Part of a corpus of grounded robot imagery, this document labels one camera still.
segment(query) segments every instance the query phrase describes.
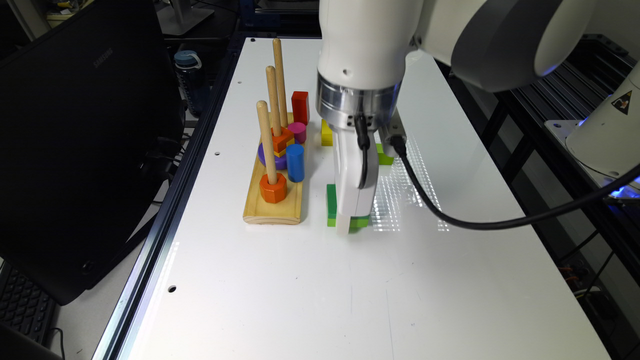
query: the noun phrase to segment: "orange hexagon block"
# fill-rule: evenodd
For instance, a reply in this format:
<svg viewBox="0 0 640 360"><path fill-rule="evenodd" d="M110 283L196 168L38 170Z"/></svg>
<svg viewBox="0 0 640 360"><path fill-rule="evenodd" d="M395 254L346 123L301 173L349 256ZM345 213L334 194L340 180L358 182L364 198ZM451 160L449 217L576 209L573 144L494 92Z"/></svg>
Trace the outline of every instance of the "orange hexagon block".
<svg viewBox="0 0 640 360"><path fill-rule="evenodd" d="M287 128L282 128L282 134L280 136L273 136L273 152L278 155L287 149L287 146L293 145L295 139L293 133Z"/></svg>
<svg viewBox="0 0 640 360"><path fill-rule="evenodd" d="M260 195L268 203L279 203L287 197L287 179L278 173L278 182L275 185L269 184L267 174L260 179Z"/></svg>

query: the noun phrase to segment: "green rectangular block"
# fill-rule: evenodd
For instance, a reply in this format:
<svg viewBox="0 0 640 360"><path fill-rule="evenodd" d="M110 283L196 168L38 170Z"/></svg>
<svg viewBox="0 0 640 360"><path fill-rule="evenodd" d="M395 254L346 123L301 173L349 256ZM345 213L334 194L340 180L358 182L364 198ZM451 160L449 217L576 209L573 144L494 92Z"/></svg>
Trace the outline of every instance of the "green rectangular block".
<svg viewBox="0 0 640 360"><path fill-rule="evenodd" d="M336 227L336 214L338 212L338 200L336 197L336 185L327 184L327 226ZM351 228L363 228L369 225L369 215L352 216L349 222Z"/></svg>
<svg viewBox="0 0 640 360"><path fill-rule="evenodd" d="M382 144L376 144L376 148L378 149L378 164L393 165L394 158L385 155L384 150L382 149Z"/></svg>

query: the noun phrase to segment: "white table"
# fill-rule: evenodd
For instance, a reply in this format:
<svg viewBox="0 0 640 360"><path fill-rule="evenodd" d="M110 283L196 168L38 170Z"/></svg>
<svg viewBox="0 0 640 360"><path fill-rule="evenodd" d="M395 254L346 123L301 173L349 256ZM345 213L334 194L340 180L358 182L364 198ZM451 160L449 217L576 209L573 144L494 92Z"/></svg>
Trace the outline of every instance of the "white table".
<svg viewBox="0 0 640 360"><path fill-rule="evenodd" d="M319 49L319 40L283 40L289 96L308 91L313 104ZM441 208L475 221L522 215L433 59L407 61L398 108L410 160ZM247 40L122 358L609 359L531 227L444 225L399 161L381 169L372 224L336 236L325 206L332 150L320 146L314 109L302 223L245 224L255 103L268 100L271 64L271 41Z"/></svg>

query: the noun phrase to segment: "yellow block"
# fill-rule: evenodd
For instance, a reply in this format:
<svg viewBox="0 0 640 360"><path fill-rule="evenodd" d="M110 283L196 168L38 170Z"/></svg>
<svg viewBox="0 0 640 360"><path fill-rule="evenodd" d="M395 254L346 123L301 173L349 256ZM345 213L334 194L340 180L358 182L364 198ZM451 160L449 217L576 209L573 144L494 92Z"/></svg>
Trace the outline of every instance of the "yellow block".
<svg viewBox="0 0 640 360"><path fill-rule="evenodd" d="M325 119L322 119L322 146L333 146L333 131L327 124Z"/></svg>
<svg viewBox="0 0 640 360"><path fill-rule="evenodd" d="M275 151L273 152L273 155L275 155L275 156L277 156L277 157L283 157L283 156L285 156L286 154L287 154L287 149L284 149L284 150L280 151L279 153L277 153L277 152L275 152Z"/></svg>

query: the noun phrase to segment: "wooden base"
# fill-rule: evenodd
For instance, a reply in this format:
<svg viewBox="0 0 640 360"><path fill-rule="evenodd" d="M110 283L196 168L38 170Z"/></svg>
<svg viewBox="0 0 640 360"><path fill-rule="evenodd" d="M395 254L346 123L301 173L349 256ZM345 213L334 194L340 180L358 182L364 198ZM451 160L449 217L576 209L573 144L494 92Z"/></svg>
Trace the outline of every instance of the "wooden base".
<svg viewBox="0 0 640 360"><path fill-rule="evenodd" d="M289 123L293 122L293 114L288 113ZM243 220L248 224L280 224L296 225L300 223L302 209L302 184L288 181L287 170L278 170L287 178L287 197L277 204L270 204L260 195L260 179L267 169L256 154L253 175L244 205Z"/></svg>

